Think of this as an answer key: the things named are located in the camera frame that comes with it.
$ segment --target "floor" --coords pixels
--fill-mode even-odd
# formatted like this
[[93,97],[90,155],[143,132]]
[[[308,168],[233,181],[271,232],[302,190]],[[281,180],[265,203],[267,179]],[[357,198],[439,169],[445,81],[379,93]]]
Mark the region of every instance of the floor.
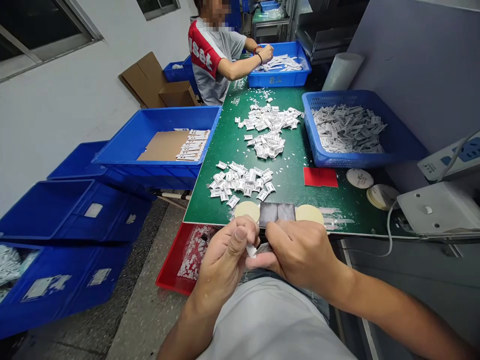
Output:
[[111,299],[30,330],[12,359],[154,359],[186,300],[155,285],[183,216],[155,201]]

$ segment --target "hair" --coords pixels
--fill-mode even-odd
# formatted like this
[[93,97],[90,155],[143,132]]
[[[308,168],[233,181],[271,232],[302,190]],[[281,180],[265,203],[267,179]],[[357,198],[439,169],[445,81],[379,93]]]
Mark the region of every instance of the hair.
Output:
[[194,0],[196,9],[198,10],[198,16],[202,14],[202,9],[204,7],[204,0]]

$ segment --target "paper roll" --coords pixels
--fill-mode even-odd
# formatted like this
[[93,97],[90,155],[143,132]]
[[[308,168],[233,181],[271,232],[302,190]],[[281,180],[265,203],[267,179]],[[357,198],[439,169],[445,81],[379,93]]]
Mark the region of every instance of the paper roll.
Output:
[[322,91],[347,90],[352,83],[365,56],[340,52],[335,55]]

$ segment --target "hand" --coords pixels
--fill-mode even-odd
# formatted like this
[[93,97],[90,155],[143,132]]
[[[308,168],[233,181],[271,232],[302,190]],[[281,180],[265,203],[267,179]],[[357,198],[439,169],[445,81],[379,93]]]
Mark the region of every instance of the hand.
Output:
[[264,48],[260,49],[257,54],[261,57],[261,63],[266,64],[274,57],[274,48],[271,45],[267,45]]
[[191,294],[204,311],[220,311],[232,296],[245,269],[247,243],[258,246],[259,231],[250,216],[239,216],[210,240]]
[[335,256],[325,227],[313,221],[269,222],[266,238],[274,252],[248,258],[249,269],[267,268],[299,288],[331,299],[350,268]]

